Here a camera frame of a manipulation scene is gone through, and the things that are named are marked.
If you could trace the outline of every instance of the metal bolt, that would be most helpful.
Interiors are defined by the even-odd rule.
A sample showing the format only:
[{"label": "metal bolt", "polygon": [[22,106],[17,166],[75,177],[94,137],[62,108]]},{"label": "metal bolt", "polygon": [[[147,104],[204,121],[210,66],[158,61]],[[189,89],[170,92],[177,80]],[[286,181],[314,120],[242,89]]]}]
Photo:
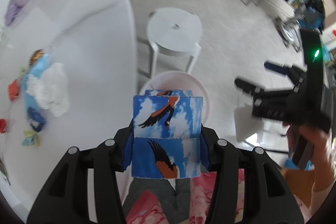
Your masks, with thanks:
[{"label": "metal bolt", "polygon": [[254,151],[260,155],[264,153],[264,150],[261,147],[256,147]]},{"label": "metal bolt", "polygon": [[105,141],[105,145],[106,146],[112,146],[115,144],[115,140],[114,139],[108,139]]},{"label": "metal bolt", "polygon": [[224,140],[224,139],[219,139],[219,140],[217,141],[217,143],[218,143],[218,145],[220,145],[220,146],[226,146],[226,145],[227,145],[227,141]]},{"label": "metal bolt", "polygon": [[262,100],[261,99],[257,99],[255,102],[254,102],[254,105],[255,106],[260,106]]},{"label": "metal bolt", "polygon": [[77,152],[78,148],[76,146],[70,147],[68,149],[69,154],[75,154]]}]

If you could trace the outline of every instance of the tile floor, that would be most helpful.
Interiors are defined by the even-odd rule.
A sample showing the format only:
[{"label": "tile floor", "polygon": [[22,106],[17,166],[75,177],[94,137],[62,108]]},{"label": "tile floor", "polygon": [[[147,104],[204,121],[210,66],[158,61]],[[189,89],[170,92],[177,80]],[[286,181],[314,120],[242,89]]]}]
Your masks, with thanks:
[{"label": "tile floor", "polygon": [[[238,107],[251,100],[234,87],[237,75],[246,77],[267,88],[291,86],[286,78],[267,72],[265,60],[302,65],[302,55],[293,48],[285,48],[274,27],[273,20],[254,4],[245,6],[240,0],[131,0],[137,34],[145,37],[149,14],[158,7],[177,7],[197,14],[203,24],[202,53],[192,75],[209,90],[212,97],[212,116],[208,127],[219,137],[237,145],[242,136],[236,136],[236,122],[249,127],[249,115],[237,120]],[[149,50],[138,44],[139,69],[148,72]],[[185,70],[188,58],[159,55],[156,73],[166,70]],[[139,89],[148,80],[139,74]],[[285,149],[286,142],[278,145],[276,132],[283,132],[279,123],[268,123],[273,137],[264,137],[270,147]],[[247,130],[243,135],[248,137]]]}]

